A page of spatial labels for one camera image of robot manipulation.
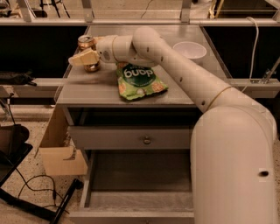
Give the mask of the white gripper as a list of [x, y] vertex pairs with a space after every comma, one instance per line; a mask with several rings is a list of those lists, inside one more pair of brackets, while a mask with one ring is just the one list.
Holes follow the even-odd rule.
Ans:
[[96, 64], [99, 59], [106, 63], [115, 63], [116, 59], [113, 51], [113, 43], [116, 35], [109, 35], [100, 38], [96, 44], [96, 51], [91, 48], [75, 54], [68, 59], [72, 66], [85, 66]]

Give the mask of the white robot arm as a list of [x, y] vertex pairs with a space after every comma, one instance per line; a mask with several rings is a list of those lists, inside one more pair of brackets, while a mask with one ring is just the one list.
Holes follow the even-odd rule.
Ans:
[[99, 38], [69, 58], [160, 65], [202, 112], [191, 138], [195, 224], [279, 224], [274, 176], [274, 116], [260, 103], [173, 50], [154, 29]]

